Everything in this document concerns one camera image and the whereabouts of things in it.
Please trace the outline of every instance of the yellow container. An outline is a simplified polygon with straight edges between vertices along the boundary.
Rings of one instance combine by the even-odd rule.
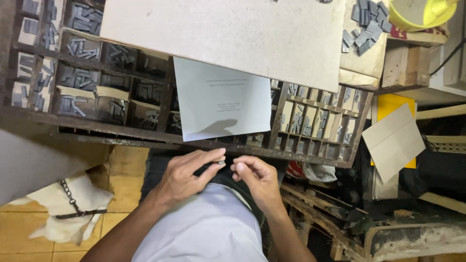
[[[416,25],[416,24],[413,24],[413,23],[409,22],[405,18],[403,18],[395,10],[395,8],[391,4],[391,0],[390,0],[390,16],[389,16],[389,20],[390,20],[390,23],[395,25],[400,30],[403,30],[403,31],[406,31],[406,32],[415,32],[415,31],[425,30],[425,29],[428,29],[428,28],[434,28],[436,26],[439,26],[439,25],[447,22],[453,16],[455,11],[456,11],[456,3],[450,5],[445,10],[445,12],[443,14],[439,15],[437,17],[437,19],[434,20],[434,22],[432,22],[431,24],[429,24],[429,25]]]

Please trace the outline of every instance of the white shirt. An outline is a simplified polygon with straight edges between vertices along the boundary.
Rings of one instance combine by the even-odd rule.
[[[237,196],[229,187],[207,184],[160,218],[132,261],[266,262],[259,224]]]

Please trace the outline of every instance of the person's left hand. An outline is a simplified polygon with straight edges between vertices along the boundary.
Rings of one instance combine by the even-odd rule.
[[[168,162],[160,183],[146,197],[156,206],[171,208],[178,202],[202,191],[225,164],[213,163],[199,177],[193,175],[202,165],[225,160],[225,148],[208,152],[196,150]]]

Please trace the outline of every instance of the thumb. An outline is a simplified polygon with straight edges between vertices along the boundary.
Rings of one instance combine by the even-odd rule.
[[[212,180],[212,178],[217,174],[217,172],[222,169],[223,167],[225,166],[225,164],[217,164],[217,163],[214,163],[212,165],[210,165],[210,167],[208,167],[200,176],[199,178],[197,179],[197,184],[199,184],[199,186],[201,186],[202,188],[204,188],[207,183],[209,183],[210,180]]]
[[[253,171],[244,163],[237,163],[235,166],[237,174],[248,187],[256,185],[259,181],[254,176]]]

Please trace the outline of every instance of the yellow paper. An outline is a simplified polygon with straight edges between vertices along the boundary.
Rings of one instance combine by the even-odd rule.
[[[394,94],[382,95],[377,97],[377,121],[382,120],[382,118],[386,117],[393,111],[395,111],[398,107],[402,106],[404,103],[408,103],[409,109],[411,110],[412,116],[414,117],[415,114],[415,103],[414,99],[400,97]],[[404,166],[405,168],[416,168],[416,158],[411,160],[407,165]]]

